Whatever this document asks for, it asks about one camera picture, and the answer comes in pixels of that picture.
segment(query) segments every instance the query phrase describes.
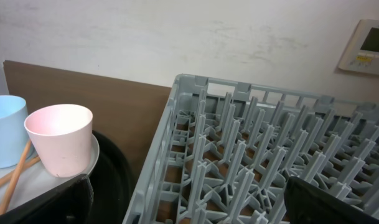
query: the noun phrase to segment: cup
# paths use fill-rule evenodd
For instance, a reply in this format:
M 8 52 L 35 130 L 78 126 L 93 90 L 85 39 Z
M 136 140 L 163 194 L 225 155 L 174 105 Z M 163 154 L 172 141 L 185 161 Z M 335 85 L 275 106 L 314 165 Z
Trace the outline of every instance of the cup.
M 91 159 L 92 112 L 80 105 L 53 105 L 24 123 L 44 167 L 56 177 L 82 172 Z
M 0 96 L 0 168 L 19 162 L 29 139 L 24 121 L 27 117 L 26 101 L 18 96 Z

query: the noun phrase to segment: digital display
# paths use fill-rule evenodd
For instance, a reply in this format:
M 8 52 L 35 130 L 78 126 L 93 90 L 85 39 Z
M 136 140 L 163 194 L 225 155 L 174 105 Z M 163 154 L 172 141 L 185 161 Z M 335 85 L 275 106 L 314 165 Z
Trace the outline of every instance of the digital display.
M 379 28 L 371 28 L 361 50 L 379 52 Z

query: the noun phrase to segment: dish rack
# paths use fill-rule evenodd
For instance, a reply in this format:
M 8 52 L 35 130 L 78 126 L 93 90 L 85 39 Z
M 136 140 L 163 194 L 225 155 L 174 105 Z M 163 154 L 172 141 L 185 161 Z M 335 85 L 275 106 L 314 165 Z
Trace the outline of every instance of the dish rack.
M 293 175 L 379 219 L 379 105 L 178 75 L 123 223 L 289 223 Z

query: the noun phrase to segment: white device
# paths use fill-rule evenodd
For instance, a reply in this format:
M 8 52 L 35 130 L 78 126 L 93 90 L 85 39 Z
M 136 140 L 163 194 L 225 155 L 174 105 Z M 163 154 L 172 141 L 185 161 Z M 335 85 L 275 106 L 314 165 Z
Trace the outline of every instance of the white device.
M 359 22 L 339 68 L 379 75 L 379 21 L 362 19 Z

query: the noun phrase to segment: cup rim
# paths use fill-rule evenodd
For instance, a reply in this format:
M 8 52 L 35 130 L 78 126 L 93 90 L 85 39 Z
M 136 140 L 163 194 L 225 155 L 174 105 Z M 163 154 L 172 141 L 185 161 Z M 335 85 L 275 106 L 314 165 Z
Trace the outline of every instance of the cup rim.
M 46 109 L 46 108 L 50 108 L 50 107 L 54 107 L 54 106 L 63 106 L 63 105 L 73 105 L 73 106 L 79 106 L 79 107 L 85 108 L 86 110 L 88 110 L 88 111 L 90 112 L 90 114 L 91 114 L 91 118 L 90 118 L 90 119 L 88 120 L 88 122 L 85 123 L 85 125 L 83 125 L 81 128 L 78 128 L 78 129 L 76 129 L 76 130 L 73 130 L 73 131 L 70 131 L 70 132 L 67 132 L 67 133 L 63 133 L 63 134 L 40 134 L 40 133 L 35 133 L 35 132 L 29 130 L 29 128 L 27 128 L 27 126 L 26 126 L 26 121 L 27 121 L 27 120 L 28 120 L 33 114 L 38 113 L 38 112 L 41 111 L 42 109 Z M 71 104 L 71 103 L 63 103 L 63 104 L 58 104 L 58 105 L 45 106 L 45 107 L 43 107 L 43 108 L 40 108 L 40 109 L 34 111 L 34 112 L 31 113 L 29 116 L 27 116 L 27 118 L 26 118 L 25 121 L 24 121 L 24 126 L 25 126 L 25 129 L 26 129 L 27 132 L 29 132 L 29 133 L 31 133 L 31 134 L 35 134 L 35 135 L 37 135 L 37 136 L 64 136 L 64 135 L 66 135 L 66 134 L 71 134 L 71 133 L 74 133 L 74 132 L 76 132 L 76 131 L 79 131 L 79 130 L 81 130 L 81 129 L 87 127 L 87 126 L 92 122 L 92 119 L 93 119 L 92 111 L 91 111 L 90 109 L 88 109 L 87 107 L 82 106 L 82 105 Z
M 2 116 L 2 117 L 0 117 L 0 120 L 2 120 L 2 119 L 5 119 L 5 118 L 8 118 L 8 117 L 10 117 L 10 116 L 12 116 L 12 115 L 14 115 L 14 114 L 17 114 L 18 112 L 20 112 L 22 109 L 24 109 L 25 107 L 26 107 L 26 100 L 25 99 L 23 99 L 22 97 L 20 97 L 20 96 L 15 96 L 15 95 L 0 95 L 0 97 L 6 97 L 6 98 L 19 98 L 20 100 L 23 100 L 24 101 L 24 104 L 23 104 L 23 106 L 21 107 L 21 108 L 19 108 L 18 110 L 16 110 L 15 112 L 13 112 L 13 113 L 11 113 L 11 114 L 9 114 L 9 115 L 5 115 L 5 116 Z

